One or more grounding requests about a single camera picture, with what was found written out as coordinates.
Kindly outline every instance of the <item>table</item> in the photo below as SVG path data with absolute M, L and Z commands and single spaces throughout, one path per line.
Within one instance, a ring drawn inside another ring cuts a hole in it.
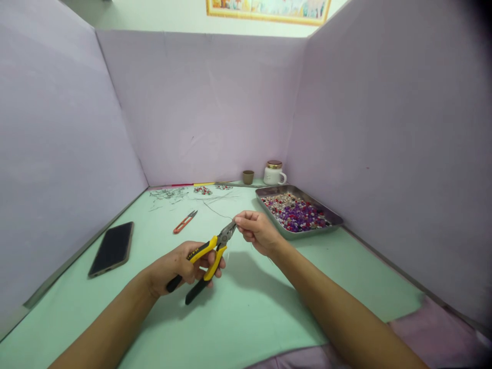
M 244 209 L 261 211 L 254 189 L 209 188 L 209 196 L 193 187 L 143 193 L 113 224 L 135 222 L 129 261 L 88 279 L 99 237 L 0 344 L 0 367 L 46 368 L 155 259 L 186 240 L 208 241 Z M 173 235 L 192 210 L 198 210 L 195 218 Z M 421 305 L 416 287 L 343 229 L 292 244 L 385 322 Z M 283 274 L 238 232 L 224 257 L 223 277 L 191 305 L 184 302 L 188 285 L 156 303 L 121 368 L 240 368 L 327 342 Z

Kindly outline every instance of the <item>framed painting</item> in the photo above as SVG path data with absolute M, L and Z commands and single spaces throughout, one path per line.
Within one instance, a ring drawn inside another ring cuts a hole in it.
M 321 26 L 331 0 L 205 0 L 207 15 Z

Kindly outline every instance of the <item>smartphone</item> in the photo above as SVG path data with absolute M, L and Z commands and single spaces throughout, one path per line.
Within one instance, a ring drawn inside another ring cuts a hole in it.
M 132 235 L 133 222 L 108 229 L 92 263 L 89 278 L 97 277 L 125 264 L 130 257 Z

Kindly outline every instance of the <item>purple wall panel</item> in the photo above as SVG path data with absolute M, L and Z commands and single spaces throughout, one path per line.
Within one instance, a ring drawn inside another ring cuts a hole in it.
M 307 39 L 98 31 L 151 186 L 285 160 Z
M 57 1 L 0 2 L 0 339 L 147 186 L 92 27 Z
M 286 172 L 448 304 L 490 324 L 492 63 L 460 4 L 352 0 L 319 29 Z

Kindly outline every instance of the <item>mug lid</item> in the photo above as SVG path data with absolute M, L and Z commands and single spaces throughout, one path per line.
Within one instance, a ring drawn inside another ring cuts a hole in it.
M 279 160 L 269 160 L 266 166 L 270 169 L 280 169 L 282 168 L 282 162 Z

